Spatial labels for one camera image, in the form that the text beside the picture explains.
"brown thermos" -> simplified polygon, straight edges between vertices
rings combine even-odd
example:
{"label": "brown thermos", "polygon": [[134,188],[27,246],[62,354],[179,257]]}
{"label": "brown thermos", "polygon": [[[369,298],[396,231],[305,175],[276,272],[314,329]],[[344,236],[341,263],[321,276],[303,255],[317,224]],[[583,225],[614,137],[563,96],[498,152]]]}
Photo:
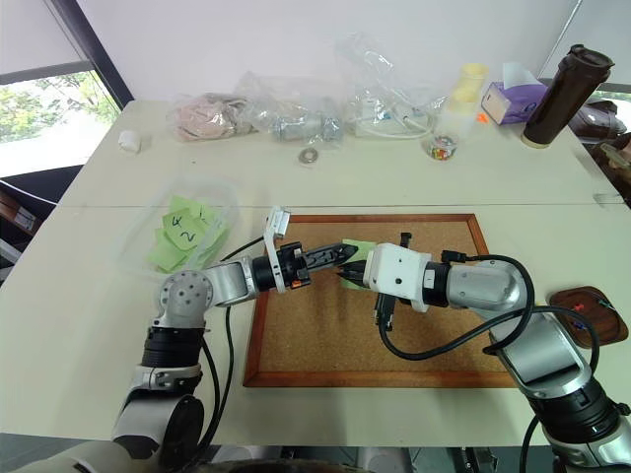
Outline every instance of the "brown thermos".
{"label": "brown thermos", "polygon": [[561,59],[552,84],[530,116],[522,141],[534,148],[545,148],[570,122],[596,87],[609,77],[613,62],[604,54],[575,44]]}

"tree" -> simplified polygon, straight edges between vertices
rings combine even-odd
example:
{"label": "tree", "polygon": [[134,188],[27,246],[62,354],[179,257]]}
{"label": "tree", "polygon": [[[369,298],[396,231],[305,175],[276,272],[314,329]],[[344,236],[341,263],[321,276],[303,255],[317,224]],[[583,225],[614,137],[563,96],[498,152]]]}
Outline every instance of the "tree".
{"label": "tree", "polygon": [[54,88],[66,99],[68,109],[85,110],[103,123],[112,124],[119,114],[109,94],[102,90],[102,84],[89,72],[48,77],[35,83],[43,91]]}
{"label": "tree", "polygon": [[0,87],[0,143],[34,138],[63,116],[59,101],[44,103],[28,92]]}

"handwritten number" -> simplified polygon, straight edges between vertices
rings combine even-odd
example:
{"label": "handwritten number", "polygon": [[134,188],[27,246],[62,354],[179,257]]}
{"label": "handwritten number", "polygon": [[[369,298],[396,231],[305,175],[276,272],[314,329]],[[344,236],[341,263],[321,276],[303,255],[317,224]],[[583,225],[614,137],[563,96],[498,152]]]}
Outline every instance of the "handwritten number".
{"label": "handwritten number", "polygon": [[182,232],[182,233],[181,233],[181,234],[179,234],[179,235],[180,235],[181,237],[186,236],[186,239],[188,239],[188,242],[191,242],[191,241],[193,241],[193,240],[195,239],[195,236],[196,236],[197,234],[193,234],[193,235],[191,235],[189,232]]}

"white wall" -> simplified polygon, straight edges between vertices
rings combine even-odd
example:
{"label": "white wall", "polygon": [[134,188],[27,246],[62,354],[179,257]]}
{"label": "white wall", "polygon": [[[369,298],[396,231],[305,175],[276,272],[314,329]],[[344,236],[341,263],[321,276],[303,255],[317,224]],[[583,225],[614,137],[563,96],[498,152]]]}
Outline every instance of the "white wall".
{"label": "white wall", "polygon": [[82,60],[43,0],[0,0],[0,74]]}
{"label": "white wall", "polygon": [[631,1],[584,0],[541,77],[553,77],[559,61],[577,43],[615,62],[607,82],[631,84]]}
{"label": "white wall", "polygon": [[247,70],[336,77],[334,42],[372,34],[449,87],[460,64],[542,67],[575,0],[78,0],[137,99],[229,92]]}

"wooden frame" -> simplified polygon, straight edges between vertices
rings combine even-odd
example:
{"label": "wooden frame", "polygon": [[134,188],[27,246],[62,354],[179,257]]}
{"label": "wooden frame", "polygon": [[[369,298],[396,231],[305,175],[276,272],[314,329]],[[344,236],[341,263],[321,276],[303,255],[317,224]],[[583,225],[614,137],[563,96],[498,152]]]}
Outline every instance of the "wooden frame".
{"label": "wooden frame", "polygon": [[[488,254],[473,214],[293,215],[293,223],[466,222],[478,254]],[[247,348],[246,387],[514,387],[507,372],[262,372],[259,362],[268,293],[254,310]]]}

